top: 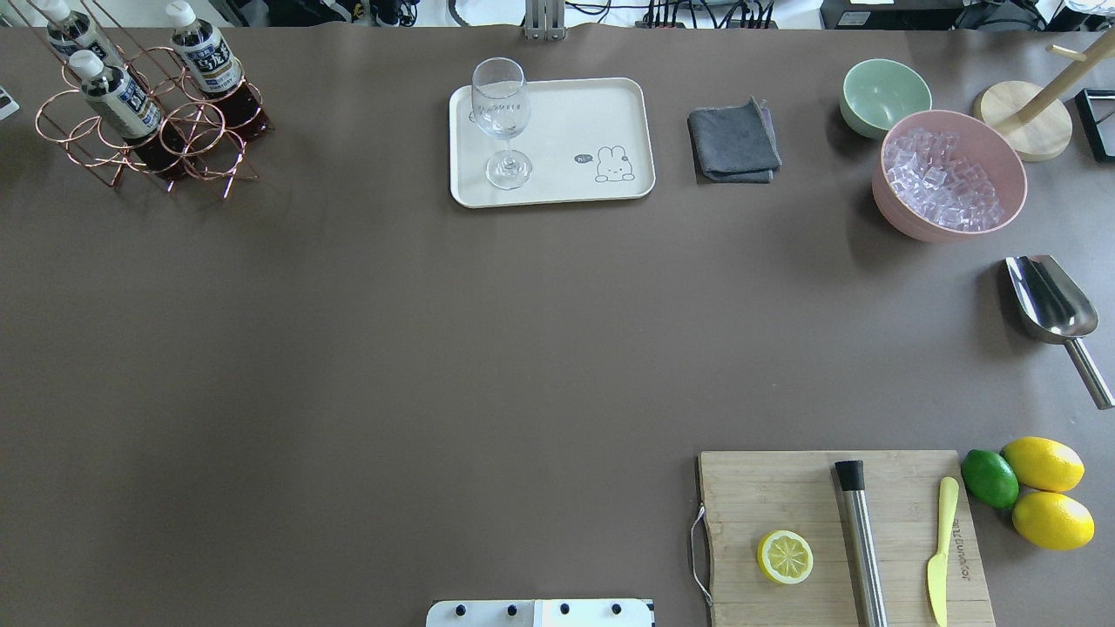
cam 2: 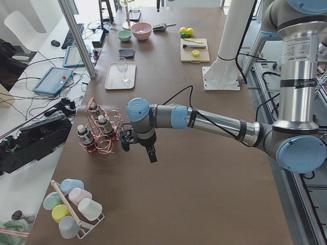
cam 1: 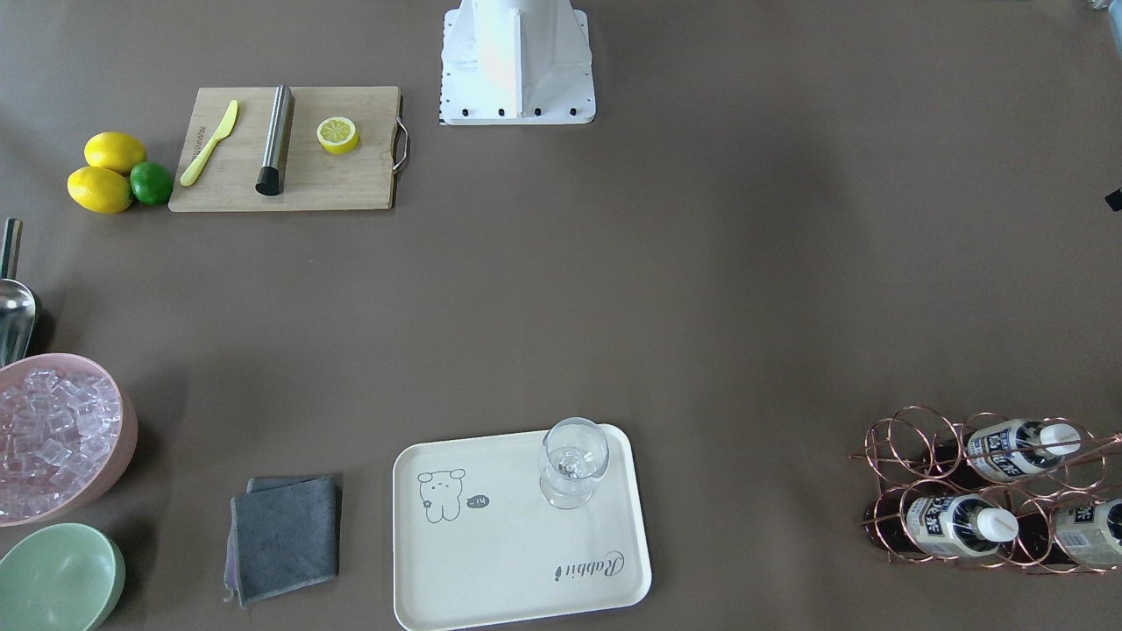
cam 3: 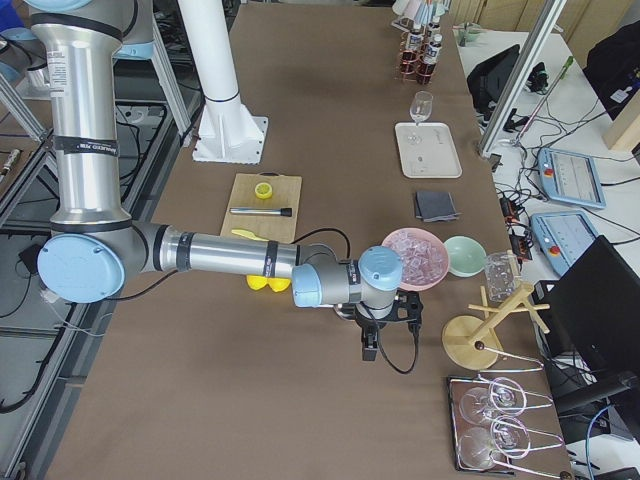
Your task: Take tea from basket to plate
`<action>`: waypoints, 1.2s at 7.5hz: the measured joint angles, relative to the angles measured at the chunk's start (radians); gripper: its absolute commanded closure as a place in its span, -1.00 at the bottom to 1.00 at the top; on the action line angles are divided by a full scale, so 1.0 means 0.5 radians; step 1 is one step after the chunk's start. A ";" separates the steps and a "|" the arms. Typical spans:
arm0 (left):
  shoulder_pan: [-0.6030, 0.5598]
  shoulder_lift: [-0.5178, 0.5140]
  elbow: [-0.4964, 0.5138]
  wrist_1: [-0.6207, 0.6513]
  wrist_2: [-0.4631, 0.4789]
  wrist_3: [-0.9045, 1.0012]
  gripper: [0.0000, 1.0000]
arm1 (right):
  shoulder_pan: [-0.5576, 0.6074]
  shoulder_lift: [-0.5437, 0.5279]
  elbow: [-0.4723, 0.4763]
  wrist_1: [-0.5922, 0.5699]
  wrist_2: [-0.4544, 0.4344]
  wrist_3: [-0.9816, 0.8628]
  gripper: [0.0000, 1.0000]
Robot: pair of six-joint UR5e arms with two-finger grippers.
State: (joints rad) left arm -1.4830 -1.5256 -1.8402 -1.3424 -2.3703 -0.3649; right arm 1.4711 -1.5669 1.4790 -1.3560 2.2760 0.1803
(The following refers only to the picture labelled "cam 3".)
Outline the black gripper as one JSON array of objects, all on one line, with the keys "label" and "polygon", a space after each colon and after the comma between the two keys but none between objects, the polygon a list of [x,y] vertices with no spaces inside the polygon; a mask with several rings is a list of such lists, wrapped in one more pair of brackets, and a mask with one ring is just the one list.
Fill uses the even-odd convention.
[{"label": "black gripper", "polygon": [[334,311],[339,317],[355,321],[361,328],[363,361],[374,361],[378,352],[378,331],[388,324],[404,323],[414,340],[418,341],[422,326],[423,304],[418,292],[398,291],[385,316],[372,307],[359,304],[338,304]]}]

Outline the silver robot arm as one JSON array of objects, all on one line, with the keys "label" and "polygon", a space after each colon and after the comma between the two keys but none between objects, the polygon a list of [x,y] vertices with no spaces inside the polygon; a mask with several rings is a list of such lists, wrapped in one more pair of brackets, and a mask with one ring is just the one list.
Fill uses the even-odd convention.
[{"label": "silver robot arm", "polygon": [[121,203],[113,61],[154,52],[148,1],[34,1],[31,28],[49,67],[59,201],[38,256],[44,284],[61,298],[118,298],[142,272],[203,270],[288,279],[300,307],[333,307],[361,329],[367,361],[384,354],[382,330],[421,329],[422,305],[401,289],[402,262],[383,246],[341,260],[323,245],[300,246],[137,222]]}]

